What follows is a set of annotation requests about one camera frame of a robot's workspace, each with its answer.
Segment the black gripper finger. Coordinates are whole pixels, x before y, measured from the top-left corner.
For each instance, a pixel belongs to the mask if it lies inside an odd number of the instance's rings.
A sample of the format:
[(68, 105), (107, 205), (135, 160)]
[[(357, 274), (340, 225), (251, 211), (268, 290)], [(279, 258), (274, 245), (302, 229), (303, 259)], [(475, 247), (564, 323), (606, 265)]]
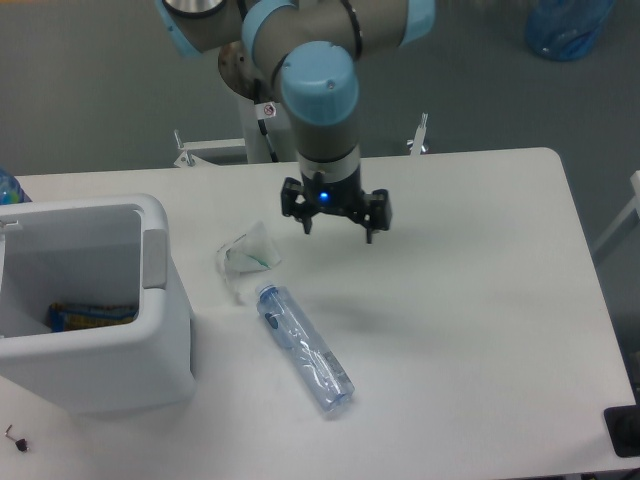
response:
[(307, 199), (304, 185), (297, 179), (286, 177), (280, 193), (281, 212), (299, 222), (306, 235), (312, 229), (312, 219), (320, 212), (317, 205)]
[(353, 221), (365, 229), (366, 243), (373, 242), (376, 232), (388, 231), (392, 220), (389, 192), (386, 189), (370, 193), (362, 191), (353, 208)]

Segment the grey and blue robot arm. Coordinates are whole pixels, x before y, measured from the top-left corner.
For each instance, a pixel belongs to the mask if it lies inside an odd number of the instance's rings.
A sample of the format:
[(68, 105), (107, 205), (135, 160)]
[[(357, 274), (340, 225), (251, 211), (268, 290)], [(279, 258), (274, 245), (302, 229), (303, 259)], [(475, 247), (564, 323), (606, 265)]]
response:
[(435, 2), (159, 1), (156, 8), (183, 54), (240, 42), (287, 112), (300, 176), (283, 183), (284, 216), (306, 232), (317, 214), (345, 217), (368, 236), (389, 229), (388, 191), (361, 186), (355, 64), (426, 36)]

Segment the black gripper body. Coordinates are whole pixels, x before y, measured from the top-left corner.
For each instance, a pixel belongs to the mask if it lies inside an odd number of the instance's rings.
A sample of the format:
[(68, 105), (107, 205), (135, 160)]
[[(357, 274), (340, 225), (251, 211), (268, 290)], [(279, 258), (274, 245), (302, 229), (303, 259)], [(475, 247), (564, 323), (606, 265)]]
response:
[(349, 218), (355, 223), (366, 220), (367, 207), (361, 186), (361, 168), (336, 182), (326, 182), (323, 175), (309, 176), (301, 169), (304, 201), (297, 206), (297, 221), (310, 223), (318, 213)]

